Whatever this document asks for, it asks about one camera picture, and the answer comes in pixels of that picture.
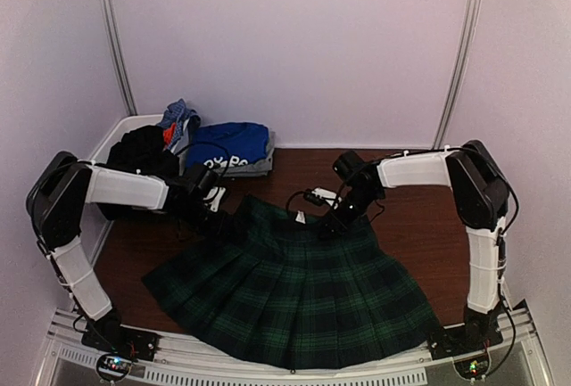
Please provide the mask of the dark green plaid shirt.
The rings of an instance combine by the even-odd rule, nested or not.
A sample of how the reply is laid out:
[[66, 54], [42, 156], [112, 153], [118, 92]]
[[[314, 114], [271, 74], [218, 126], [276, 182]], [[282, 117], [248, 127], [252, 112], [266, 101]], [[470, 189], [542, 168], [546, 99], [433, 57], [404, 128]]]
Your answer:
[[440, 324], [414, 278], [380, 250], [366, 218], [321, 240], [315, 217], [296, 222], [251, 195], [234, 217], [244, 239], [194, 243], [142, 279], [186, 333], [210, 330], [242, 309], [260, 312], [272, 327], [298, 320], [313, 327], [336, 312], [344, 332], [367, 326], [390, 337]]

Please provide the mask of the blue t-shirt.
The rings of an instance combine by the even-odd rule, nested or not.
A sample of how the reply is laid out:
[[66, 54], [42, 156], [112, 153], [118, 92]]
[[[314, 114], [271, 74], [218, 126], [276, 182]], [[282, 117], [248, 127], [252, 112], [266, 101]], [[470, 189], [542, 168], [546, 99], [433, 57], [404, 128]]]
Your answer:
[[208, 168], [224, 168], [230, 157], [237, 156], [248, 163], [264, 159], [269, 129], [252, 122], [227, 122], [199, 127], [193, 134], [186, 152], [185, 166], [195, 163]]

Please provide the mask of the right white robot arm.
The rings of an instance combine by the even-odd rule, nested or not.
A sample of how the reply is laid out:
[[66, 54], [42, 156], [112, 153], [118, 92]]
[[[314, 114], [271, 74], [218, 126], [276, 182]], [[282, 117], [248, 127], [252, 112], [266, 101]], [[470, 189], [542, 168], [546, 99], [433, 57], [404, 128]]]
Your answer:
[[516, 218], [509, 213], [509, 204], [517, 200], [484, 144], [471, 140], [460, 147], [404, 151], [369, 161], [348, 151], [335, 161], [333, 170], [342, 180], [336, 192], [320, 187], [310, 191], [311, 198], [329, 207], [320, 229], [326, 238], [347, 232], [370, 204], [384, 199], [388, 189], [436, 185], [451, 190], [469, 246], [469, 290], [457, 342], [465, 351], [478, 350], [491, 338], [492, 323], [501, 309], [505, 235]]

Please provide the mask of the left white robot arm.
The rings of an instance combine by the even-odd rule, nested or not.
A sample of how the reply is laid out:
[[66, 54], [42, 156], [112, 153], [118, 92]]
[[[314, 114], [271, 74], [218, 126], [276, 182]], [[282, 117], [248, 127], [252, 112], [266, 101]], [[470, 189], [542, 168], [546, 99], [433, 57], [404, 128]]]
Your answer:
[[158, 177], [58, 152], [33, 185], [26, 210], [38, 247], [80, 313], [96, 324], [93, 337], [108, 353], [121, 353], [128, 346], [128, 334], [115, 324], [117, 310], [82, 245], [86, 207], [103, 204], [164, 213], [205, 236], [226, 236], [234, 229], [231, 215], [212, 210], [208, 203], [218, 180], [204, 165], [195, 166], [186, 176]]

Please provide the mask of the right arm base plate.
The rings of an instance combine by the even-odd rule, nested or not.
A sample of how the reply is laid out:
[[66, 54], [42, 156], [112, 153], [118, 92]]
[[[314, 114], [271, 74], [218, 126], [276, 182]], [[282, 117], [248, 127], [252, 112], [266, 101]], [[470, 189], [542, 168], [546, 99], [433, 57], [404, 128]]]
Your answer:
[[482, 352], [484, 345], [497, 345], [502, 342], [503, 337], [497, 326], [493, 326], [484, 334], [471, 330], [464, 324], [439, 327], [427, 336], [427, 346], [433, 360]]

